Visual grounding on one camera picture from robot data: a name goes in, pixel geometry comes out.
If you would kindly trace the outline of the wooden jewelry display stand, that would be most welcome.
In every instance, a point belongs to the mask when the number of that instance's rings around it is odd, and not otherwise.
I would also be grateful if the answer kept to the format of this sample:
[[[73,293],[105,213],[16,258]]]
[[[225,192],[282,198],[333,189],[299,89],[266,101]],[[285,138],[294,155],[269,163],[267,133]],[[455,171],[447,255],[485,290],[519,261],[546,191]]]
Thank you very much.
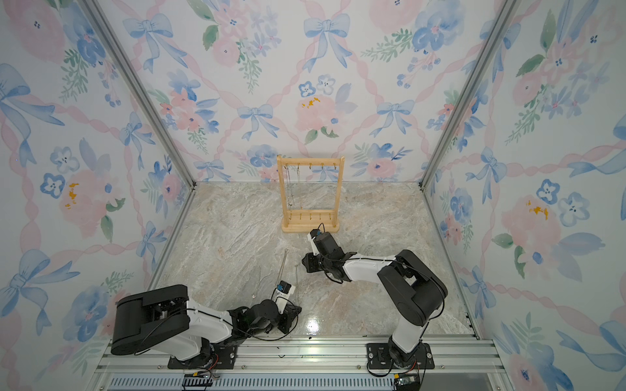
[[[314,228],[322,228],[324,231],[338,232],[340,222],[338,218],[339,206],[341,202],[343,173],[345,158],[287,158],[277,156],[277,169],[280,184],[280,199],[283,212],[281,229],[284,233],[304,233]],[[337,182],[335,185],[334,205],[326,210],[306,210],[303,207],[296,207],[295,203],[290,204],[288,197],[288,184],[290,183],[290,169],[296,169],[297,179],[300,179],[301,168],[335,169],[337,171]]]

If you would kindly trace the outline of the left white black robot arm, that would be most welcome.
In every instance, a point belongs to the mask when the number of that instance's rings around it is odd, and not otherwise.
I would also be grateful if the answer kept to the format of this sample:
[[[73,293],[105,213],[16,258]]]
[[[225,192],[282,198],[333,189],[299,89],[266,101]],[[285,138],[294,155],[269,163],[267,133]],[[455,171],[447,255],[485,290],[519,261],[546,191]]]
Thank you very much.
[[[171,285],[124,297],[116,304],[111,353],[141,355],[156,350],[188,367],[200,366],[217,349],[259,339],[262,333],[278,330],[289,335],[301,312],[286,297],[217,311],[194,301],[187,286]]]

